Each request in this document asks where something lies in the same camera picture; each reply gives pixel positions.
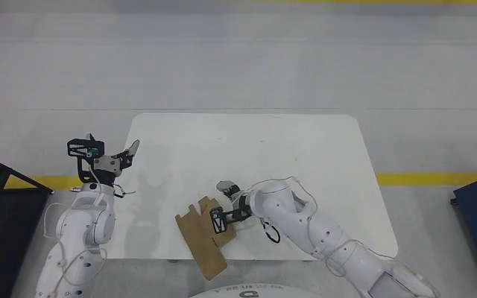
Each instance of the white table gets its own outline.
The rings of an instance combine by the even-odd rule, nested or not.
[[[113,259],[192,259],[174,216],[204,196],[231,208],[215,189],[298,177],[351,237],[395,256],[397,243],[361,131],[348,115],[141,114],[127,137],[141,145],[117,179],[137,193],[116,200]],[[309,198],[289,181],[304,200]],[[273,244],[257,218],[237,226],[226,259],[309,260],[287,238]]]

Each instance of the white cable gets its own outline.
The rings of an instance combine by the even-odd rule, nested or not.
[[[81,282],[79,284],[75,284],[74,282],[71,282],[68,277],[66,276],[66,273],[68,272],[68,269],[73,265],[73,263],[76,261],[76,259],[81,256],[83,253],[87,252],[87,251],[90,251],[90,250],[100,250],[100,251],[103,251],[104,252],[104,258],[103,258],[103,262],[101,263],[101,266],[99,267],[99,269],[96,271],[95,274],[93,274],[93,276],[91,276],[89,279],[87,279],[86,281],[84,282]],[[61,274],[61,277],[60,279],[58,279],[58,282],[57,284],[54,286],[54,291],[53,293],[57,293],[57,290],[58,290],[58,287],[60,286],[60,283],[61,283],[61,280],[62,279],[65,279],[66,282],[68,282],[71,286],[73,287],[80,287],[82,285],[85,285],[86,283],[88,282],[91,282],[96,276],[98,276],[98,274],[101,272],[101,270],[103,270],[103,267],[104,267],[104,264],[106,264],[106,260],[107,260],[107,250],[105,250],[104,248],[102,247],[93,247],[93,248],[87,248],[85,250],[82,250],[80,253],[78,253],[73,259],[72,261],[68,264],[68,266],[66,266],[66,268],[64,270],[62,270],[62,274]]]
[[[313,246],[313,247],[317,247],[315,244],[313,244],[313,241],[312,241],[312,238],[310,237],[310,222],[312,221],[312,218],[313,216],[316,214],[316,212],[318,212],[318,203],[315,199],[315,197],[313,197],[312,194],[310,194],[304,187],[303,185],[301,184],[301,182],[295,177],[295,176],[290,176],[290,177],[286,177],[286,178],[283,178],[283,179],[267,179],[267,180],[263,180],[263,181],[260,181],[260,182],[257,182],[255,184],[253,184],[251,187],[247,188],[246,190],[244,190],[243,193],[246,193],[247,191],[251,190],[254,186],[257,186],[258,184],[261,184],[261,183],[264,183],[264,182],[268,182],[268,181],[285,181],[285,180],[289,180],[289,179],[293,179],[293,181],[295,181],[300,187],[301,189],[308,195],[310,196],[311,199],[313,199],[313,202],[315,203],[315,210],[313,211],[313,213],[310,214],[310,216],[308,216],[307,218],[307,221],[308,223],[306,224],[306,234],[308,235],[308,240],[310,241],[310,244]],[[241,197],[241,196],[238,196],[233,202],[232,204],[237,201],[237,199]],[[328,255],[325,255],[325,265],[326,265],[326,268],[328,269],[328,271],[333,274],[334,276],[337,276],[337,277],[343,277],[346,275],[346,271],[344,269],[344,267],[342,265],[340,265],[340,267],[343,269],[343,274],[337,274],[335,272],[333,272],[332,268],[329,267],[329,264],[328,264],[328,260],[329,259],[332,259],[332,256],[333,254],[335,254],[339,249],[341,249],[344,245],[350,243],[350,242],[356,242],[356,243],[359,243],[360,245],[363,246],[363,248],[365,248],[366,250],[369,250],[372,254],[376,255],[376,256],[380,256],[382,258],[387,258],[387,259],[390,259],[390,260],[393,260],[395,261],[397,264],[402,264],[399,260],[397,260],[396,258],[392,257],[392,256],[387,256],[387,255],[382,255],[380,253],[377,253],[375,252],[374,250],[370,249],[369,247],[367,247],[366,245],[364,245],[363,242],[361,242],[360,240],[357,240],[357,239],[350,239],[348,241],[345,241],[342,245],[336,247],[331,253],[329,253]],[[391,277],[394,279],[395,282],[398,282],[394,276],[391,275]],[[439,297],[440,296],[440,292],[437,290],[437,288],[435,288],[430,282],[427,282],[433,292],[433,294],[436,296],[436,297]]]
[[[92,206],[98,206],[99,203],[103,200],[103,192],[102,192],[102,186],[101,184],[99,183],[99,179],[96,177],[95,173],[93,172],[93,170],[91,169],[91,165],[88,165],[88,169],[89,169],[89,172],[91,172],[91,175],[95,178],[96,180],[96,183],[99,184],[99,193],[98,193],[98,196],[96,197],[95,199],[95,202],[88,206],[87,208],[78,208],[78,209],[89,209],[91,208]],[[48,238],[48,239],[51,239],[51,240],[55,240],[59,246],[60,246],[60,250],[61,250],[61,262],[65,262],[66,263],[66,253],[65,253],[65,247],[63,245],[63,243],[61,242],[61,240],[55,235],[55,236],[50,236],[48,235],[47,233],[47,230],[46,230],[46,215],[48,214],[48,210],[50,209],[50,207],[52,207],[53,205],[61,205],[61,206],[65,206],[67,208],[71,208],[70,206],[67,206],[63,203],[52,203],[50,204],[46,210],[45,210],[45,215],[43,217],[43,236],[45,238]],[[104,260],[103,262],[101,263],[101,266],[99,267],[99,269],[96,271],[95,274],[93,274],[93,276],[89,279],[87,279],[86,281],[80,283],[80,284],[75,284],[73,282],[71,282],[68,277],[66,276],[66,273],[68,272],[69,268],[73,265],[73,263],[76,261],[76,259],[83,253],[87,252],[87,251],[90,251],[90,250],[100,250],[100,251],[103,251],[104,252]],[[54,291],[53,291],[53,294],[57,294],[57,289],[58,287],[60,286],[60,283],[61,283],[61,280],[64,278],[66,280],[66,282],[68,282],[68,284],[70,284],[71,286],[73,287],[80,287],[81,285],[85,285],[86,283],[92,281],[100,272],[101,270],[103,269],[104,267],[104,264],[106,264],[106,260],[107,260],[107,250],[105,250],[104,248],[102,247],[93,247],[93,248],[87,248],[83,251],[81,251],[80,253],[78,253],[71,261],[70,263],[68,264],[68,266],[66,266],[66,268],[62,267],[62,273],[61,273],[61,277],[58,279],[57,281],[57,284],[55,285],[54,287]]]
[[[99,183],[99,179],[96,177],[95,172],[92,170],[91,165],[88,165],[88,170],[91,173],[91,175],[95,178],[96,183],[99,186],[99,193],[98,196],[96,197],[95,202],[93,203],[94,206],[99,205],[99,203],[103,200],[104,194],[103,194],[103,186],[101,186],[101,183]]]

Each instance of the yellow floor stripe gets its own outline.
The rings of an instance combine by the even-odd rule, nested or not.
[[[463,186],[477,181],[477,173],[380,173],[381,186]]]
[[[477,0],[252,0],[255,2],[358,3],[358,4],[477,4]]]
[[[76,176],[38,176],[34,180],[52,189],[81,186]],[[477,173],[378,173],[380,186],[463,186],[477,181]],[[27,188],[30,184],[11,177],[6,188]]]

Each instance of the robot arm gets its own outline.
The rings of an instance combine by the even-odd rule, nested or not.
[[[271,182],[249,193],[240,191],[234,183],[220,182],[218,190],[248,206],[251,214],[276,225],[305,253],[324,261],[330,272],[347,279],[361,298],[437,296],[421,275],[402,264],[379,258],[363,243],[348,236],[315,202],[305,203],[294,196],[286,182]]]
[[[57,244],[51,249],[37,283],[35,297],[88,297],[106,261],[106,244],[113,234],[116,220],[114,179],[132,165],[139,140],[131,148],[114,156],[104,155],[104,143],[90,134],[86,139],[68,142],[69,155],[78,158],[78,175],[84,182],[75,188],[72,206],[60,217],[56,235],[46,235]],[[83,170],[83,161],[89,171]]]

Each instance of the gray floor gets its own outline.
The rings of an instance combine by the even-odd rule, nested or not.
[[[93,133],[115,153],[141,112],[276,112],[352,115],[375,172],[477,171],[474,7],[198,3],[0,0],[1,162],[75,175],[68,140]],[[477,297],[455,188],[382,194],[398,258],[442,297]],[[40,234],[15,298],[33,296],[52,246]],[[150,260],[109,260],[93,296],[190,297],[240,282],[357,297],[319,262],[230,262],[205,282],[193,262]]]

